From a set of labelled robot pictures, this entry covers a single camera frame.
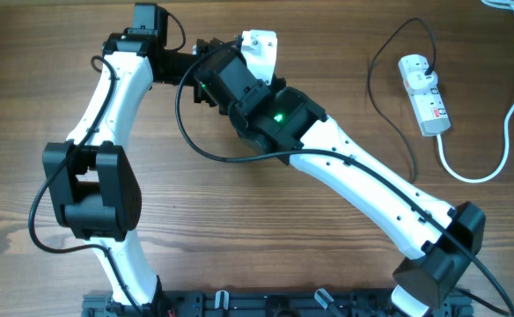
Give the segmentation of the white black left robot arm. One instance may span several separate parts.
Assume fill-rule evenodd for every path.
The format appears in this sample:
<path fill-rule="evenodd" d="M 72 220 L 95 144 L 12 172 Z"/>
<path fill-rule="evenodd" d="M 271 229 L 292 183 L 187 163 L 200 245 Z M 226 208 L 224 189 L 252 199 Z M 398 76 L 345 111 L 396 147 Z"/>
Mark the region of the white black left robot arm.
<path fill-rule="evenodd" d="M 173 316 L 172 301 L 147 262 L 137 235 L 142 193 L 126 155 L 143 97 L 155 83 L 173 83 L 194 57 L 166 49 L 173 15 L 157 4 L 136 4 L 134 22 L 102 47 L 98 85 L 81 121 L 63 143 L 42 154 L 46 180 L 34 198 L 28 227 L 33 243 L 38 205 L 49 193 L 55 219 L 99 258 L 112 293 L 88 297 L 85 316 Z"/>

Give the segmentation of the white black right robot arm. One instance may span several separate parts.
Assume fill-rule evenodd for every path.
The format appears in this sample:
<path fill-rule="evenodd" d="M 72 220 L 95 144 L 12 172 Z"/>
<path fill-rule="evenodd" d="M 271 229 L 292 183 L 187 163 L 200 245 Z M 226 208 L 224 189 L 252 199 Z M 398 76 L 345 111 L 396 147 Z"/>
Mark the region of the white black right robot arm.
<path fill-rule="evenodd" d="M 404 255 L 391 301 L 407 316 L 445 304 L 470 264 L 478 265 L 485 216 L 453 207 L 403 180 L 349 138 L 325 109 L 293 87 L 256 77 L 233 43 L 202 55 L 188 75 L 229 117 L 253 160 L 278 158 L 323 182 L 374 222 Z"/>

